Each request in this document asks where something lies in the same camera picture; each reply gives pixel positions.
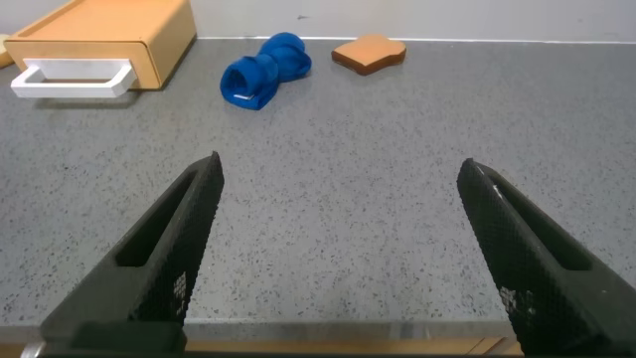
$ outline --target blue toy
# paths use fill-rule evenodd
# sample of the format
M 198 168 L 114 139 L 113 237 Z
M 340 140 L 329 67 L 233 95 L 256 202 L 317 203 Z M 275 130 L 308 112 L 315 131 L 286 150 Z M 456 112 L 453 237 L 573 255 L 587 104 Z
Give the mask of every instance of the blue toy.
M 221 93 L 230 103 L 261 109 L 274 97 L 278 84 L 298 80 L 311 69 L 305 44 L 290 33 L 267 40 L 258 55 L 231 64 L 221 78 Z

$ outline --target bread slice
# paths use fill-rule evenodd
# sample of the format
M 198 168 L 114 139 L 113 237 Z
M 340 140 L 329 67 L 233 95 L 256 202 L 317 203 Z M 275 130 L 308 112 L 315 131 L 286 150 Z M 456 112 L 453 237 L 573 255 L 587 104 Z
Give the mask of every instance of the bread slice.
M 406 45 L 383 35 L 365 35 L 331 52 L 334 62 L 362 76 L 401 64 L 405 57 Z
M 9 35 L 0 34 L 0 69 L 13 64 L 9 52 L 4 48 L 4 41 L 9 38 Z

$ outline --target wooden drawer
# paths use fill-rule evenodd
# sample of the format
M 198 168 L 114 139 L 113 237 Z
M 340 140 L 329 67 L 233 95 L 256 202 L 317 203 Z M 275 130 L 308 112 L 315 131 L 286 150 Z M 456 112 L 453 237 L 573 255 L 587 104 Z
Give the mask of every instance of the wooden drawer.
M 127 59 L 133 89 L 160 89 L 196 36 L 188 0 L 73 0 L 10 37 L 25 59 Z

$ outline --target white handle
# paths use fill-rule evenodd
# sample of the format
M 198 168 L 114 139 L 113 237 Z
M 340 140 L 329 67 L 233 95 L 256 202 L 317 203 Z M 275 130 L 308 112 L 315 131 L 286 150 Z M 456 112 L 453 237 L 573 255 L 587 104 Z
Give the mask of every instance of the white handle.
M 27 98 L 96 98 L 124 94 L 137 80 L 127 59 L 24 59 L 27 70 L 11 88 Z M 43 83 L 44 80 L 108 80 L 104 83 Z

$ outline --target gray countertop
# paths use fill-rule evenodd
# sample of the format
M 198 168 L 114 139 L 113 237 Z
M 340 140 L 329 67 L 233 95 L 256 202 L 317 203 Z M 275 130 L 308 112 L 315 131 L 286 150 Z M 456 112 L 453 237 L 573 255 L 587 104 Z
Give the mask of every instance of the gray countertop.
M 636 285 L 636 47 L 408 43 L 402 66 L 359 77 L 331 62 L 337 42 L 310 41 L 311 75 L 250 111 L 219 81 L 258 45 L 199 41 L 163 91 L 115 100 L 18 99 L 18 70 L 0 71 L 5 336 L 212 150 L 226 186 L 188 310 L 198 338 L 507 329 L 455 186 L 467 157 Z

